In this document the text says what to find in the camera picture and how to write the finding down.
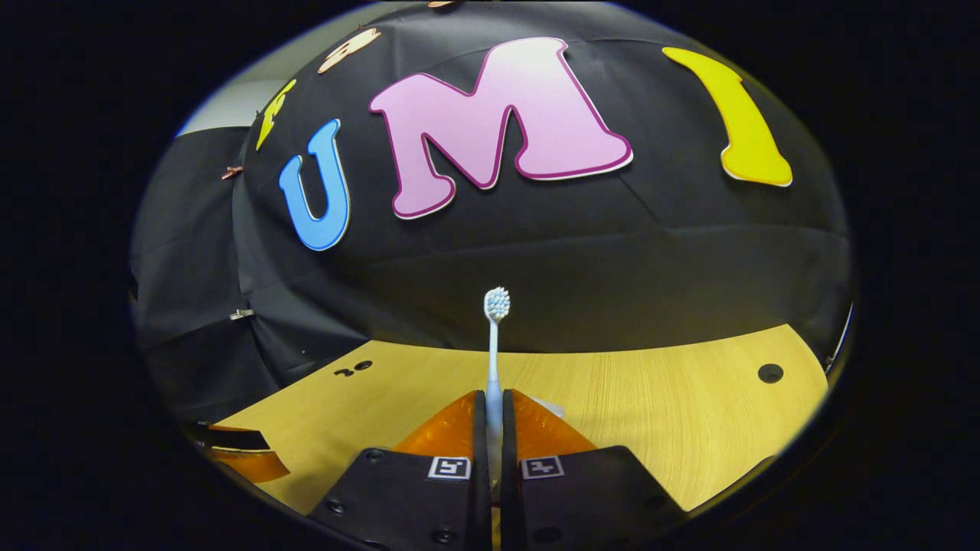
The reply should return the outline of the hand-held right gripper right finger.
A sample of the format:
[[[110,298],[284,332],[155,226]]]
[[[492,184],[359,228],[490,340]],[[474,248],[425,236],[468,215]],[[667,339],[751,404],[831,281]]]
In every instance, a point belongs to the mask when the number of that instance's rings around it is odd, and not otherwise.
[[[598,448],[528,396],[504,391],[504,550],[658,550],[689,517],[628,447]]]

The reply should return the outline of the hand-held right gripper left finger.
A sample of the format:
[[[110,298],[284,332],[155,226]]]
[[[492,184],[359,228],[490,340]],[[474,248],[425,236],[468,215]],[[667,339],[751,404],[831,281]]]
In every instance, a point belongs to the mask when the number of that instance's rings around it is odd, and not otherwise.
[[[361,450],[309,519],[367,550],[490,550],[485,394],[462,395],[393,448]]]

